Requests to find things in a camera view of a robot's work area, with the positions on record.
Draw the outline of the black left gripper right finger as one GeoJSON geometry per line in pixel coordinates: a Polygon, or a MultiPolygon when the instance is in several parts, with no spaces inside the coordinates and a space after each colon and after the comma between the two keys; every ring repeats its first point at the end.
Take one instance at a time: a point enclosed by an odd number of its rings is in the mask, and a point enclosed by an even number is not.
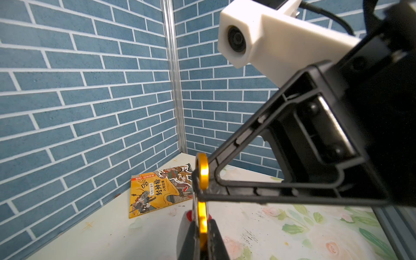
{"type": "Polygon", "coordinates": [[[230,260],[218,225],[214,219],[208,222],[207,251],[209,260],[230,260]]]}

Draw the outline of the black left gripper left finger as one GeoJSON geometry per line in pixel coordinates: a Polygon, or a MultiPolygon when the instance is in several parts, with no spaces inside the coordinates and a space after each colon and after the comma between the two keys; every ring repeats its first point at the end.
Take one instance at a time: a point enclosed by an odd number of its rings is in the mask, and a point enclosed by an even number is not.
{"type": "Polygon", "coordinates": [[[195,253],[199,253],[199,230],[194,221],[183,221],[179,227],[177,237],[177,259],[198,260],[195,253]]]}

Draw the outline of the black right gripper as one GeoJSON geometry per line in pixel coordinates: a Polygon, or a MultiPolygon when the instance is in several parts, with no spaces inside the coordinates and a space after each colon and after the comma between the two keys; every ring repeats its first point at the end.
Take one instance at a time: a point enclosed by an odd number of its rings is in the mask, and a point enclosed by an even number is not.
{"type": "Polygon", "coordinates": [[[416,3],[401,1],[377,19],[365,2],[368,34],[335,64],[342,98],[365,128],[371,161],[390,189],[388,204],[416,204],[416,3]]]}

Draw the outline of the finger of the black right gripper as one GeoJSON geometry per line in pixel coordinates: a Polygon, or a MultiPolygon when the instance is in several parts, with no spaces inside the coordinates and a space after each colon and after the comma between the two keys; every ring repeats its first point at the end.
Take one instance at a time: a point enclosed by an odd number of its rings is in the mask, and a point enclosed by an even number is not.
{"type": "Polygon", "coordinates": [[[342,98],[346,82],[330,61],[296,72],[192,173],[202,202],[379,206],[390,189],[371,161],[369,137],[342,98]],[[226,180],[220,171],[257,138],[266,141],[281,182],[226,180]]]}

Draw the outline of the white red toy decoration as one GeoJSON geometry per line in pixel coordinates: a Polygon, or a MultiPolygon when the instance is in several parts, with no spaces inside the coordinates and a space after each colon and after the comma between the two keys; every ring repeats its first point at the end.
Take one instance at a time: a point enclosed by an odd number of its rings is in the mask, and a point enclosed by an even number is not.
{"type": "Polygon", "coordinates": [[[191,223],[191,222],[198,222],[199,221],[199,217],[198,215],[195,216],[194,212],[192,210],[189,210],[186,212],[185,214],[186,220],[191,223]]]}

